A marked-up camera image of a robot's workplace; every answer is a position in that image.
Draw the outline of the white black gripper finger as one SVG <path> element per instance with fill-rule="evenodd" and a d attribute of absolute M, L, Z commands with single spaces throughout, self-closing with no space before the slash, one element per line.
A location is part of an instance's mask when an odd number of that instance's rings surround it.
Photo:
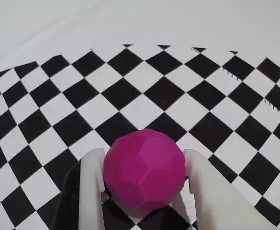
<path fill-rule="evenodd" d="M 67 173 L 55 213 L 56 230 L 103 230 L 104 148 L 92 149 Z"/>

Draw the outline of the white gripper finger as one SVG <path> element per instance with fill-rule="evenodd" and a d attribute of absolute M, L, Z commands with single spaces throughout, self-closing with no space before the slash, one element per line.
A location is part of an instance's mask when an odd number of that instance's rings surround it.
<path fill-rule="evenodd" d="M 280 230 L 280 166 L 260 153 L 227 180 L 201 153 L 185 149 L 189 180 L 173 208 L 200 230 Z"/>

